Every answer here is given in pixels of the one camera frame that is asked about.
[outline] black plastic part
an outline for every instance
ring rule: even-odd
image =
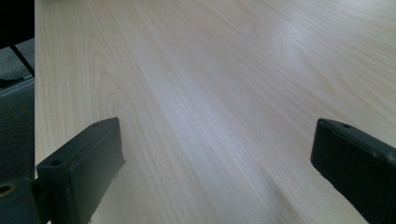
[[[0,184],[0,223],[89,223],[124,163],[119,120],[94,123],[40,162],[33,183]]]
[[[396,149],[350,125],[318,121],[311,162],[370,223],[396,223]]]

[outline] wood grain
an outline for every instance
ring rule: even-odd
[[[392,0],[35,0],[36,162],[119,117],[93,223],[365,223],[318,118],[396,146]]]

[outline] floor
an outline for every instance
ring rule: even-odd
[[[35,40],[17,45],[35,66]],[[0,181],[35,176],[35,85],[10,48],[0,49],[0,79],[23,81],[0,89]]]

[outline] gray carpet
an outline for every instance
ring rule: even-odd
[[[35,61],[35,40],[17,48],[30,65]],[[30,74],[11,49],[0,49],[0,79]],[[35,176],[35,85],[0,89],[0,181]]]

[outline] wooden table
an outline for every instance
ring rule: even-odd
[[[394,0],[36,0],[42,161],[119,117],[93,223],[364,223],[316,171],[318,118],[396,146]]]

